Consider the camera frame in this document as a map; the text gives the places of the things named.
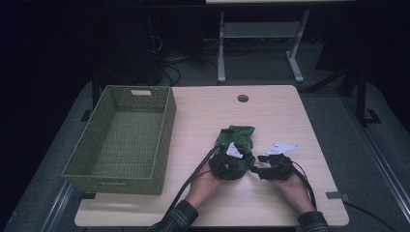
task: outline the wicker basket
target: wicker basket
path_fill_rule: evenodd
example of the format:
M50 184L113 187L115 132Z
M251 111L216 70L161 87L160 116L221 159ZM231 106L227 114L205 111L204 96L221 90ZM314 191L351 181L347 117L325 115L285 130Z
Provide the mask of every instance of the wicker basket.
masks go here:
M87 192L160 195L175 111L170 87L107 86L62 176Z

